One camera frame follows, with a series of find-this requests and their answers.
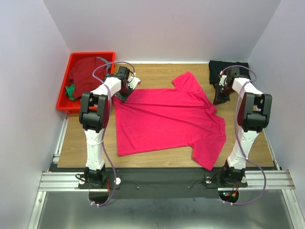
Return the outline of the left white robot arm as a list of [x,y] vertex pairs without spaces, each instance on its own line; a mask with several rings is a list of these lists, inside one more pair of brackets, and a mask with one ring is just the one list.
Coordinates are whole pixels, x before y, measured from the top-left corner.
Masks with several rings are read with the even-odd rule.
[[81,96],[79,121],[86,136],[87,162],[84,173],[77,175],[79,188],[102,188],[109,186],[105,174],[104,150],[102,148],[107,128],[112,98],[126,102],[135,87],[141,82],[127,67],[120,66],[115,74],[109,74],[95,90]]

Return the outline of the pink t shirt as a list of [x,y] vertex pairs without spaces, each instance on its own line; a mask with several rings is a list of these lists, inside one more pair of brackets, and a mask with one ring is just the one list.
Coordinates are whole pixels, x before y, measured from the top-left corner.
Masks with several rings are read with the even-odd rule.
[[225,121],[191,72],[172,83],[113,99],[118,155],[189,146],[193,160],[211,170],[226,142]]

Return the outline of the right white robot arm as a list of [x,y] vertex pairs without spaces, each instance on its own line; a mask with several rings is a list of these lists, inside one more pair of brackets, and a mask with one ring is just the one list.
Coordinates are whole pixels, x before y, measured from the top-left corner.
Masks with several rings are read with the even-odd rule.
[[249,68],[233,65],[220,71],[219,82],[214,86],[213,105],[223,104],[230,100],[230,94],[236,92],[238,101],[234,115],[234,132],[236,142],[227,158],[219,180],[222,185],[246,183],[245,168],[249,161],[249,153],[258,135],[265,129],[270,120],[272,96],[258,90],[251,79],[232,71],[233,68]]

